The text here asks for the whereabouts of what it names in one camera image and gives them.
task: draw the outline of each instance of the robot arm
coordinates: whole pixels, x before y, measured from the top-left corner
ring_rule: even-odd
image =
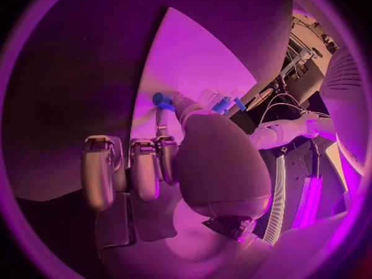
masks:
[[[335,141],[335,134],[331,119],[319,117],[316,113],[305,113],[296,120],[261,123],[250,138],[257,149],[270,149],[288,144],[299,135],[307,138],[321,135]]]

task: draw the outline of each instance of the pink light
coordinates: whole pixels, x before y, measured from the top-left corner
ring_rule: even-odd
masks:
[[[314,222],[322,192],[322,178],[305,178],[304,188],[291,228],[303,228]]]

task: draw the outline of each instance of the white robotic arm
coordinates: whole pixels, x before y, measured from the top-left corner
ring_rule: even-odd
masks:
[[[250,136],[257,149],[270,149],[288,144],[297,136],[315,138],[321,135],[336,140],[336,132],[330,118],[316,113],[305,113],[296,120],[277,120],[261,123]]]

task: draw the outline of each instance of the blue object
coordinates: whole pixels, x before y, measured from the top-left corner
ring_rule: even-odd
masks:
[[[162,109],[171,110],[172,112],[174,112],[172,99],[160,92],[156,93],[153,96],[153,104],[157,105],[158,107],[161,107]]]
[[[242,101],[239,98],[234,99],[236,105],[240,108],[240,110],[246,110],[246,106],[242,103]]]
[[[226,107],[230,105],[231,101],[229,97],[224,97],[223,100],[218,102],[214,107],[212,107],[212,110],[218,113],[222,113]]]

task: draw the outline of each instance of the white surface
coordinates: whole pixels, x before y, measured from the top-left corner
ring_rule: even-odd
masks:
[[[169,8],[157,31],[142,73],[135,103],[131,138],[155,136],[156,92],[180,91],[197,100],[208,87],[249,91],[255,79],[217,38],[181,12]],[[179,143],[183,134],[174,113],[168,114],[169,134]]]

